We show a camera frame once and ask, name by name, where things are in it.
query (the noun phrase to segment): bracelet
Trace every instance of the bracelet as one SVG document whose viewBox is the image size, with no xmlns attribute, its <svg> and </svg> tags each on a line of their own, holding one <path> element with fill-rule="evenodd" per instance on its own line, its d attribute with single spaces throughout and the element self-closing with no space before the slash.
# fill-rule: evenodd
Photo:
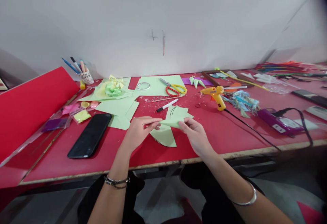
<svg viewBox="0 0 327 224">
<path fill-rule="evenodd" d="M 234 204 L 236 204 L 236 205 L 239 205 L 239 206 L 248 206 L 248 205 L 252 205 L 255 201 L 256 201 L 256 189 L 254 188 L 254 186 L 250 183 L 250 182 L 248 182 L 248 181 L 246 181 L 247 183 L 249 183 L 250 184 L 250 186 L 252 187 L 252 190 L 253 190 L 253 197 L 251 198 L 251 200 L 250 201 L 248 201 L 247 203 L 236 203 L 236 202 L 234 202 L 234 201 L 232 201 L 232 203 L 234 203 Z"/>
<path fill-rule="evenodd" d="M 127 184 L 125 186 L 116 186 L 116 185 L 123 184 L 123 183 L 128 183 L 128 182 L 130 182 L 129 177 L 127 177 L 126 180 L 116 181 L 116 180 L 110 179 L 108 175 L 105 176 L 105 183 L 107 183 L 108 185 L 113 186 L 116 189 L 123 189 L 123 188 L 127 187 Z"/>
</svg>

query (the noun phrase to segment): left hand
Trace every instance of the left hand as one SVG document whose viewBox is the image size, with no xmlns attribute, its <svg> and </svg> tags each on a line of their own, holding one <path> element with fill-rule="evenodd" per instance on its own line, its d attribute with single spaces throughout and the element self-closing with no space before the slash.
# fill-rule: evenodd
<svg viewBox="0 0 327 224">
<path fill-rule="evenodd" d="M 130 123 L 129 129 L 124 137 L 122 145 L 132 153 L 142 144 L 147 135 L 153 130 L 159 130 L 161 118 L 152 118 L 149 116 L 134 118 Z"/>
</svg>

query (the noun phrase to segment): blue pen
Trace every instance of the blue pen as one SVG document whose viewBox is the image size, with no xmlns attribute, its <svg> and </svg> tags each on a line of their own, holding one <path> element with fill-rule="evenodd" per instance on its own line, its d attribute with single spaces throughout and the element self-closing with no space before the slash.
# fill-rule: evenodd
<svg viewBox="0 0 327 224">
<path fill-rule="evenodd" d="M 63 57 L 61 57 L 61 58 L 74 72 L 79 74 L 79 72 L 71 64 L 69 64 L 69 62 L 67 60 L 65 60 Z"/>
</svg>

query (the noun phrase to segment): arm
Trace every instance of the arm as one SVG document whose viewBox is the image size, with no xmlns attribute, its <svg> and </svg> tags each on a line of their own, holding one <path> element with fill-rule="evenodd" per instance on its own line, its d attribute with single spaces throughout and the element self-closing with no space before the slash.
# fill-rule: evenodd
<svg viewBox="0 0 327 224">
<path fill-rule="evenodd" d="M 108 174 L 110 179 L 125 180 L 127 178 L 129 159 L 132 152 L 153 129 L 159 129 L 157 126 L 160 126 L 158 122 L 161 120 L 161 118 L 151 117 L 133 119 Z M 88 224 L 121 223 L 123 219 L 125 193 L 126 188 L 116 189 L 104 183 Z"/>
<path fill-rule="evenodd" d="M 190 140 L 195 153 L 208 166 L 228 198 L 236 203 L 247 203 L 253 197 L 253 190 L 220 155 L 211 147 L 203 126 L 191 118 L 185 118 L 179 125 Z M 292 223 L 292 221 L 264 195 L 257 191 L 257 200 L 249 206 L 234 204 L 246 223 Z"/>
</svg>

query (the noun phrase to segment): black pants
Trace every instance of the black pants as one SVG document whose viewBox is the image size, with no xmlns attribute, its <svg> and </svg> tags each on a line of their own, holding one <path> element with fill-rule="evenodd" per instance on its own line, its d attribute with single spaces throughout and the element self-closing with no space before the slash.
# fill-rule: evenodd
<svg viewBox="0 0 327 224">
<path fill-rule="evenodd" d="M 263 194 L 256 184 L 242 174 L 240 175 Z M 128 173 L 128 177 L 130 177 L 130 182 L 126 188 L 122 223 L 144 224 L 145 222 L 142 217 L 134 211 L 134 206 L 136 195 L 143 189 L 145 182 L 137 178 L 131 171 Z M 244 223 L 232 202 L 227 198 L 226 193 L 204 163 L 186 165 L 180 177 L 188 187 L 200 189 L 206 199 L 206 203 L 202 210 L 203 224 L 219 222 Z M 77 210 L 79 224 L 86 224 L 88 222 L 103 184 L 104 177 L 100 176 L 87 191 Z"/>
</svg>

